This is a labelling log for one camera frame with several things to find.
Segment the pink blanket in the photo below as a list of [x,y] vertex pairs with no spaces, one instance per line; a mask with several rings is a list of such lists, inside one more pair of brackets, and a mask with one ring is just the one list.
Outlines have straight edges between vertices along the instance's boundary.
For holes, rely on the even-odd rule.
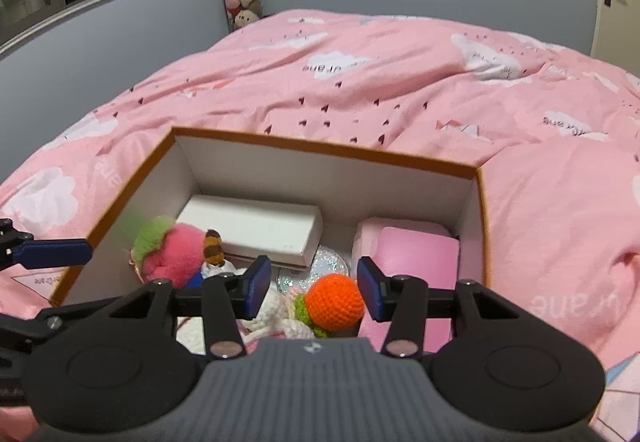
[[83,236],[174,125],[481,165],[491,286],[609,368],[640,351],[639,99],[640,79],[528,36],[286,12],[85,116],[0,186],[0,210]]

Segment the screw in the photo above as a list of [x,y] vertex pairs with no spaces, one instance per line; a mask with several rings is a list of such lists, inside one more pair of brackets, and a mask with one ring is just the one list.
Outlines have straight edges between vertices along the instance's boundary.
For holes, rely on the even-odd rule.
[[60,327],[62,327],[62,318],[60,316],[51,316],[49,319],[47,319],[47,326],[51,330],[58,330]]
[[235,341],[218,341],[210,346],[209,351],[218,359],[233,359],[242,353],[242,346]]
[[418,352],[418,345],[408,339],[397,339],[386,344],[386,351],[396,357],[411,357]]

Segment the small white box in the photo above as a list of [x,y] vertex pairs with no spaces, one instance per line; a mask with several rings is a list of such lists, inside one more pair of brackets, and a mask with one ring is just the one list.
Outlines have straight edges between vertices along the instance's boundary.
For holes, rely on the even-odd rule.
[[194,195],[178,222],[206,231],[215,229],[225,253],[304,269],[313,260],[322,234],[317,206]]

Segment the glitter disc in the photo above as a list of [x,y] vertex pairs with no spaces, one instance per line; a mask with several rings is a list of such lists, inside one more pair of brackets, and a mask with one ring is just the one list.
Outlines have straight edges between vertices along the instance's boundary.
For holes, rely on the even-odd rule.
[[278,271],[278,290],[283,294],[289,291],[308,292],[311,286],[325,275],[349,276],[349,264],[333,249],[320,245],[309,271],[292,271],[280,269]]

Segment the crochet orange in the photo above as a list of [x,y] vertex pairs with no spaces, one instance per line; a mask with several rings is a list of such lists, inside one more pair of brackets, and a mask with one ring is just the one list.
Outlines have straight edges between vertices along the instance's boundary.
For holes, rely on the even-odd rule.
[[322,276],[306,294],[305,305],[311,321],[329,332],[353,326],[364,314],[358,286],[345,275]]

